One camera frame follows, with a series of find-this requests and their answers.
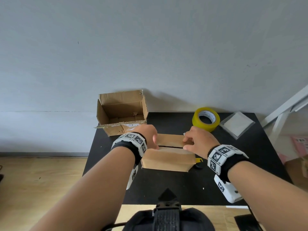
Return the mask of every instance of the yellow tape roll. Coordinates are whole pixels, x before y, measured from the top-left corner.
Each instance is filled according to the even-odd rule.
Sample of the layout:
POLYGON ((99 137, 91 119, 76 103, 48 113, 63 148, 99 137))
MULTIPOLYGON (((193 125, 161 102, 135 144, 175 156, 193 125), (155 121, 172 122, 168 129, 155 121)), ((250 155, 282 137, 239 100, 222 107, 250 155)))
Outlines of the yellow tape roll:
POLYGON ((202 128, 208 132, 212 132, 220 123, 220 117, 217 112, 211 108, 203 107, 195 111, 194 116, 192 117, 192 124, 196 127, 202 128), (208 117, 212 124, 206 124, 200 120, 200 116, 208 117))

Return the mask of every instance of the forearm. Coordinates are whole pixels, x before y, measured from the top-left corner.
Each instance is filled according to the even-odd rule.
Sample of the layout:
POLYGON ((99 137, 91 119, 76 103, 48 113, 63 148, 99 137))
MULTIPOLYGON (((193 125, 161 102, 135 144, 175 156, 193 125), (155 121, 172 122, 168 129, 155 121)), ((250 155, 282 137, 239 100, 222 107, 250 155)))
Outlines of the forearm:
POLYGON ((266 230, 308 230, 305 191, 247 161, 233 166, 228 178, 266 230))
POLYGON ((115 222, 134 163, 128 148, 114 148, 32 230, 100 230, 115 222))

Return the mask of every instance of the white wall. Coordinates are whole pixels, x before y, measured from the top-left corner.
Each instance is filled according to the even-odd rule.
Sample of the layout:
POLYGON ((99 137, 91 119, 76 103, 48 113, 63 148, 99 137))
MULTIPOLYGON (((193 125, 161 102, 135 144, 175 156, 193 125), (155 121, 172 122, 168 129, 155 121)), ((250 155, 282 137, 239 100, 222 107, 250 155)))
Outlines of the white wall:
POLYGON ((308 84, 307 4, 0 0, 0 151, 89 151, 98 94, 118 90, 267 115, 308 84))

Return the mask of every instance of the tape roll core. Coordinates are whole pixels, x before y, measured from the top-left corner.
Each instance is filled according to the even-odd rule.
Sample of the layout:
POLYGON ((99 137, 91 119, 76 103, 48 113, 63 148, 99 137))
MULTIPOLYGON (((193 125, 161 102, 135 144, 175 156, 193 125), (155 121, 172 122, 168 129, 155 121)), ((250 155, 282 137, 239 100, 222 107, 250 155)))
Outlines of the tape roll core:
POLYGON ((220 117, 217 112, 211 108, 203 107, 195 111, 192 118, 192 124, 196 127, 202 128, 206 131, 212 132, 220 123, 220 117), (206 124, 200 120, 200 116, 205 116, 211 120, 211 124, 206 124))

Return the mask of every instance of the baseboard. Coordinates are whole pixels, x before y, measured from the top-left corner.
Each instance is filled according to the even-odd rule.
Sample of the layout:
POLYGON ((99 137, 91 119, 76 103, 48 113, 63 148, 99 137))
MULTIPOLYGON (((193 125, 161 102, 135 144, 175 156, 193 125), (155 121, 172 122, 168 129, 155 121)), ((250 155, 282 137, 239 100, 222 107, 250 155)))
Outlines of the baseboard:
POLYGON ((88 157, 88 152, 0 152, 0 157, 88 157))

